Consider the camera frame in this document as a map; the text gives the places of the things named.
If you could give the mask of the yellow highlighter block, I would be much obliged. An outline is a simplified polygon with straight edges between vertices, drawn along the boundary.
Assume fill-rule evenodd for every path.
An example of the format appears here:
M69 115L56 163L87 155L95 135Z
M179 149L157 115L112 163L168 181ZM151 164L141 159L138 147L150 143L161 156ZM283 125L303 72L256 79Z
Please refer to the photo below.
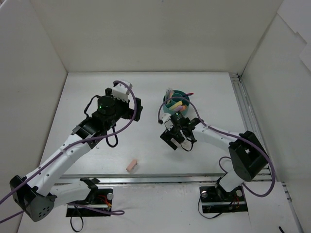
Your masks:
M176 102L175 104L173 104L173 105L169 108L169 110L174 110L174 108L176 108L176 107L179 106L179 105L183 105L182 101L179 101L179 102Z

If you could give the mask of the pink eraser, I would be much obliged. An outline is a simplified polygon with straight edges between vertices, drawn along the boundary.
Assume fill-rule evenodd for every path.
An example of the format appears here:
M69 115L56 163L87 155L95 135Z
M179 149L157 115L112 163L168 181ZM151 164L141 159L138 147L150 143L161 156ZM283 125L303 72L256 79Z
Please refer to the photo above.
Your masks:
M138 165L138 161L136 159L132 160L130 164L127 166L126 171L132 172L136 168L137 165Z

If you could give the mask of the pink highlighter block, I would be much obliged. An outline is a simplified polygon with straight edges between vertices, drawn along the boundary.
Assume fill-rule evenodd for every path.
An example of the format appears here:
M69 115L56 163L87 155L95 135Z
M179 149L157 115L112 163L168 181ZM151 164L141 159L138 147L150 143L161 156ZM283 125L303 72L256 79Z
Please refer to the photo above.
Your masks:
M176 108L174 108L175 111L184 111L187 108L186 105L179 105Z

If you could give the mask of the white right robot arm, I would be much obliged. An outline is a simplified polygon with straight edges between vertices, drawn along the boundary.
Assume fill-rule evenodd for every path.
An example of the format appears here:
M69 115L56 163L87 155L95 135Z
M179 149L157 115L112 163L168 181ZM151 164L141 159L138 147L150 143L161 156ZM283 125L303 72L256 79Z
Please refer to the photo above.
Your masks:
M182 144L189 141L208 143L229 153L233 169L217 181L216 197L226 200L233 190L244 182L250 182L269 164L269 157L257 137L251 131L231 133L205 124L199 118L190 120L180 112L164 113L158 122L164 124L166 130L160 138L173 150L177 149L176 141Z

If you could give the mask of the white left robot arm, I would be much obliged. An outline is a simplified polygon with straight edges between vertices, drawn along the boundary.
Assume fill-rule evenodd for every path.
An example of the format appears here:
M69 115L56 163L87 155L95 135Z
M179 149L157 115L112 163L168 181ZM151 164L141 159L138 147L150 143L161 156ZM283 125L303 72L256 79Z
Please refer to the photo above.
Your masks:
M97 110L73 129L53 155L27 175L16 175L11 179L11 195L32 221L41 221L53 208L63 204L93 203L98 194L98 179L80 178L75 183L59 187L55 186L56 181L103 139L116 137L129 127L126 124L116 131L120 119L127 119L130 123L140 119L141 101L135 97L131 84L115 83L113 88L105 90L105 95L96 95L95 98Z

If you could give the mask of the teal round desk organizer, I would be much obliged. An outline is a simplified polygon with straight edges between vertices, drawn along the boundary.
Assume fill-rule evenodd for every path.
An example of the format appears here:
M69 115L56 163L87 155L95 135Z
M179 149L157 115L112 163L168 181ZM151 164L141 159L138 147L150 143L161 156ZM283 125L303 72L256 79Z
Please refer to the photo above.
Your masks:
M187 94L180 90L168 90L163 97L163 112L172 115L180 111L183 116L186 116L190 105L189 95L190 93Z

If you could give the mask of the aluminium rail frame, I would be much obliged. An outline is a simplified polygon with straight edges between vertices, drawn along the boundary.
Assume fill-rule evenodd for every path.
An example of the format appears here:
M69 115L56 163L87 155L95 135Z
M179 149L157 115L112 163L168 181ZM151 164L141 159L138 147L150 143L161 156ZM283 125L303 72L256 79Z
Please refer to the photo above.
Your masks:
M81 157L58 180L72 183L82 177L96 177L102 183L177 183L215 181L223 170L231 169L227 153L207 143L195 143L192 151L172 150L160 135L164 126L157 113L167 88L194 93L188 117L200 116L221 130L260 136L258 124L246 98L246 90L234 74L225 72L120 72L69 73L60 97L42 160L47 160L67 139L85 115L96 109L95 95L103 95L115 80L128 81L143 110L140 121L120 120L117 129L129 125L119 135L119 144L110 148L101 141ZM126 168L132 160L138 165Z

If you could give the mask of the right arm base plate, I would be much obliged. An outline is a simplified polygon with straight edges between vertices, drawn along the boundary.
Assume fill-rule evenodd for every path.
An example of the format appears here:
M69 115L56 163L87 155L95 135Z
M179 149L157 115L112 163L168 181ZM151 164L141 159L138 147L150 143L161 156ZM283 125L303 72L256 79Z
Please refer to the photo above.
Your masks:
M199 187L198 207L202 214L219 214L248 212L245 195L241 186L233 191L222 192L214 186Z

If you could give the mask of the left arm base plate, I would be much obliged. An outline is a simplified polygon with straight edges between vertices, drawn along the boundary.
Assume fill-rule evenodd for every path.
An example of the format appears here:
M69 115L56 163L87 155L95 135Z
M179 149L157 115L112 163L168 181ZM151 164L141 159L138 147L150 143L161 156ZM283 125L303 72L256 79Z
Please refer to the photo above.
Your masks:
M112 188L100 188L98 189L98 194L95 196L93 201L75 201L77 204L86 205L90 208L94 208L101 211L111 212L113 199L113 189ZM95 212L84 207L74 207L73 205L68 205L66 210L66 217L104 217L111 216L111 214L103 214Z

